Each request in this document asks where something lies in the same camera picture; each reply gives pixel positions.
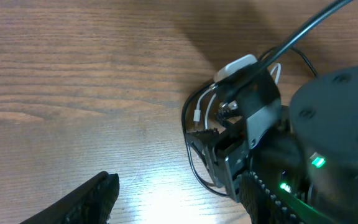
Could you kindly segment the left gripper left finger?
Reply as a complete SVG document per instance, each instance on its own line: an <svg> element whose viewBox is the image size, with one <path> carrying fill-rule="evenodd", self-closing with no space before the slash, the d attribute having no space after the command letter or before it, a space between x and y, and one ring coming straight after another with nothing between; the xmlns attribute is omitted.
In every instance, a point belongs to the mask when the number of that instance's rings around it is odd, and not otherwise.
<svg viewBox="0 0 358 224"><path fill-rule="evenodd" d="M107 224L119 196L119 175L102 171L22 224Z"/></svg>

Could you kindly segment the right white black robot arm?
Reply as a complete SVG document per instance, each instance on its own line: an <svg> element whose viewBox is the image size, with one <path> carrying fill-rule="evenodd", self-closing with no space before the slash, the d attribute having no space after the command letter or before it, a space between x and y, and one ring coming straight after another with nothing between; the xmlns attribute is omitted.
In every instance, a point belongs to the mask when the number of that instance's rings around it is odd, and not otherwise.
<svg viewBox="0 0 358 224"><path fill-rule="evenodd" d="M186 133L217 187L253 223L358 223L358 66L303 85L288 106L248 65L217 85L224 128Z"/></svg>

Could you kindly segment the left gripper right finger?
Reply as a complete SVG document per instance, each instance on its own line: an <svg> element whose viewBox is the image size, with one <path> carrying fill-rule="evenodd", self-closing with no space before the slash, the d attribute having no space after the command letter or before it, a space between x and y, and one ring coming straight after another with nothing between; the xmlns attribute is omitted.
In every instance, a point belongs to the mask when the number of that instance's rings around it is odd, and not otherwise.
<svg viewBox="0 0 358 224"><path fill-rule="evenodd" d="M282 189L269 189L255 172L242 174L239 202L255 224L331 223L329 217L309 207L292 194Z"/></svg>

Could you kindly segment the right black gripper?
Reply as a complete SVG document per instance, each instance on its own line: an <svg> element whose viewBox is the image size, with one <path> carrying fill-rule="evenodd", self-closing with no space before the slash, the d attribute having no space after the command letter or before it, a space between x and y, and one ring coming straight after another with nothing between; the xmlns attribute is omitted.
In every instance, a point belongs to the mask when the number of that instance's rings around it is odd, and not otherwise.
<svg viewBox="0 0 358 224"><path fill-rule="evenodd" d="M281 96L267 67L257 62L248 65L217 83L217 98L224 106L236 102L237 109L218 109L216 122L226 128L185 133L189 150L194 149L206 162L205 148L211 145L212 168L216 183L224 187L227 196L239 201L242 173L246 159L257 147L264 134L281 117Z"/></svg>

